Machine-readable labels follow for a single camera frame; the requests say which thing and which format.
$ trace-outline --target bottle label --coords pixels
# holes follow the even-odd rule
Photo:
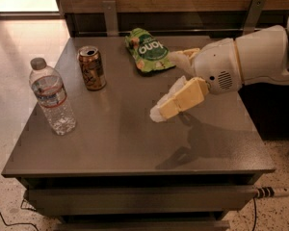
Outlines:
[[[48,83],[57,83],[58,86],[48,87]],[[46,76],[38,79],[32,90],[39,104],[44,108],[55,108],[66,101],[66,89],[57,76]]]

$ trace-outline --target clear bottle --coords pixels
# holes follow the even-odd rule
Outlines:
[[[50,126],[58,135],[72,131],[76,120],[60,73],[43,58],[34,58],[30,64],[29,84]]]

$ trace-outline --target soda can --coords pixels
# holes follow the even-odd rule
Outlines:
[[[95,46],[84,46],[78,50],[77,59],[88,90],[100,90],[105,87],[106,79],[102,58]]]

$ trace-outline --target green chip bag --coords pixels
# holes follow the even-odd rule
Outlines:
[[[174,67],[167,57],[169,49],[144,29],[134,29],[125,37],[125,44],[144,75]]]

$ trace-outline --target speckled floor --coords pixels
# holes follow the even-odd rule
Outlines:
[[[40,231],[53,230],[58,221],[21,209],[24,188],[14,179],[3,178],[1,171],[36,104],[28,86],[29,62],[40,56],[55,65],[67,39],[66,24],[62,20],[0,21],[0,210],[6,223],[31,222]],[[275,162],[276,172],[264,175],[256,185],[289,188],[289,141],[265,143]],[[289,230],[289,196],[257,199],[256,205],[255,230]],[[253,202],[240,212],[230,212],[225,219],[230,222],[230,230],[251,231]],[[31,225],[6,227],[0,219],[2,230],[36,229]]]

